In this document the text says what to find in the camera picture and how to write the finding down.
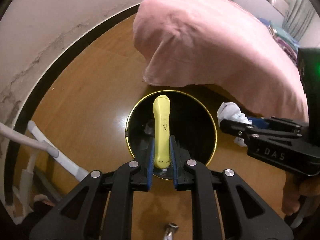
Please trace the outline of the person's right hand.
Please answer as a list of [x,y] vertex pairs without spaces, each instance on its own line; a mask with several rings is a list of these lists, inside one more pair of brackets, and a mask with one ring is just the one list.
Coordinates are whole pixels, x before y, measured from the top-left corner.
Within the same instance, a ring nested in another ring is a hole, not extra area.
[[286,172],[281,205],[281,210],[285,215],[290,216],[298,212],[300,209],[300,196],[315,198],[313,205],[306,213],[306,216],[313,215],[319,207],[319,177],[312,177],[298,183],[293,174]]

